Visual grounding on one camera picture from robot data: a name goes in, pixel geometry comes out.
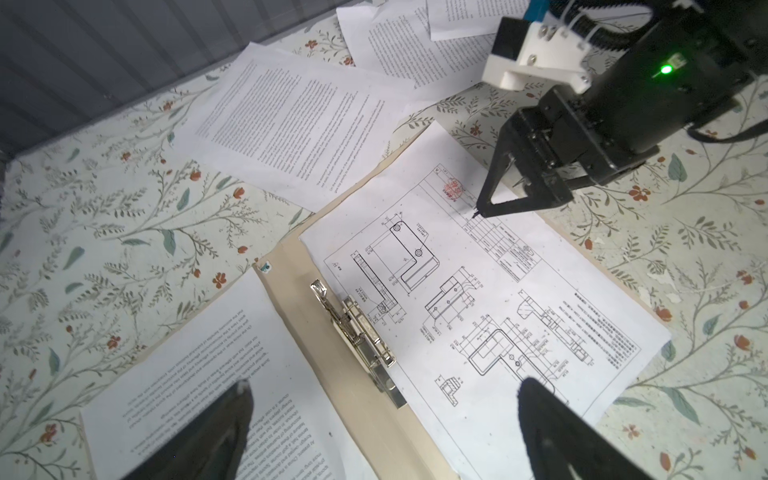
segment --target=silver clip hinge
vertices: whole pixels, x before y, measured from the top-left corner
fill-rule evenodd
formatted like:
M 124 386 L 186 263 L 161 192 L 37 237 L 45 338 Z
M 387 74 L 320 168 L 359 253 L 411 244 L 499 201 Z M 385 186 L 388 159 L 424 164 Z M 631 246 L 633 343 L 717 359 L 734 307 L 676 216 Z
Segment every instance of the silver clip hinge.
M 386 367 L 395 364 L 395 356 L 371 325 L 352 297 L 344 300 L 344 310 L 339 314 L 328 301 L 328 289 L 320 280 L 310 285 L 320 304 L 331 315 L 334 325 L 342 333 L 344 340 L 353 348 L 353 353 L 368 371 L 369 376 L 382 392 L 386 393 L 397 408 L 407 402 L 397 385 L 389 377 Z

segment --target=table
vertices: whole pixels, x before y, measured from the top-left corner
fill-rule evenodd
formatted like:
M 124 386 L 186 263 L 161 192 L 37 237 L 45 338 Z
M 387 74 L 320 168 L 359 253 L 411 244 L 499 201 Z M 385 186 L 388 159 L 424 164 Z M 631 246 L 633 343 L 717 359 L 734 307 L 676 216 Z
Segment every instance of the table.
M 276 44 L 354 67 L 335 18 Z M 593 52 L 602 71 L 616 54 Z M 174 129 L 227 66 L 13 162 L 0 227 L 0 471 L 88 473 L 78 408 L 311 213 L 174 154 Z M 551 87 L 480 84 L 410 114 L 483 164 L 512 112 Z M 768 80 L 707 126 L 768 114 Z M 543 215 L 634 290 L 673 339 L 598 424 L 654 478 L 768 478 L 768 139 L 683 133 L 618 182 Z

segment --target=gray wall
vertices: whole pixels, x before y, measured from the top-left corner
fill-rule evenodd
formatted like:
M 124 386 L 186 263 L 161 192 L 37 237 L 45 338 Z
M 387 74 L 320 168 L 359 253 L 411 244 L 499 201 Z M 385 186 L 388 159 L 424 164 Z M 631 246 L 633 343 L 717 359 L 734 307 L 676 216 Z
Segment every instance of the gray wall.
M 0 151 L 15 154 L 349 0 L 0 0 Z

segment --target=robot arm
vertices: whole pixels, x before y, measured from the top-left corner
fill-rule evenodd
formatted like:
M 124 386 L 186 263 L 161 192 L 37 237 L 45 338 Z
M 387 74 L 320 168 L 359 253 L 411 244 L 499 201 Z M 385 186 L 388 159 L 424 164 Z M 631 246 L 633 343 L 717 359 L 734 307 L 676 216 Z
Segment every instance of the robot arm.
M 527 75 L 564 84 L 502 126 L 477 214 L 560 207 L 573 200 L 572 190 L 605 185 L 638 168 L 658 153 L 658 142 L 686 126 L 698 141 L 742 141 L 768 131 L 765 121 L 727 139 L 695 131 L 733 108 L 733 96 L 768 72 L 768 1 L 642 5 L 652 18 L 630 33 L 599 28 L 579 10 L 597 6 L 595 0 L 554 0 L 550 11 L 560 25 L 502 21 L 483 79 L 511 90 L 521 89 Z M 628 50 L 592 80 L 580 66 L 590 43 Z M 564 179 L 558 169 L 574 162 L 584 175 Z M 494 204 L 512 165 L 527 197 Z

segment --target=white paper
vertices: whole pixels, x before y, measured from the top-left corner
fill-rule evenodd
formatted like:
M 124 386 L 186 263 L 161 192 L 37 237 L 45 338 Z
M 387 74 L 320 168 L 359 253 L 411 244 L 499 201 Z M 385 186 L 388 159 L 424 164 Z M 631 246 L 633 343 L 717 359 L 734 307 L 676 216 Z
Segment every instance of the white paper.
M 433 41 L 487 35 L 502 17 L 523 18 L 529 0 L 426 0 Z
M 494 35 L 431 41 L 424 1 L 336 9 L 355 65 L 416 82 L 412 108 L 434 104 L 482 80 Z
M 82 409 L 98 480 L 125 476 L 242 378 L 253 416 L 238 480 L 376 478 L 248 270 Z
M 252 43 L 173 145 L 317 212 L 376 167 L 412 88 Z
M 521 379 L 594 424 L 670 334 L 537 214 L 472 218 L 486 174 L 433 122 L 301 240 L 462 479 L 529 478 Z

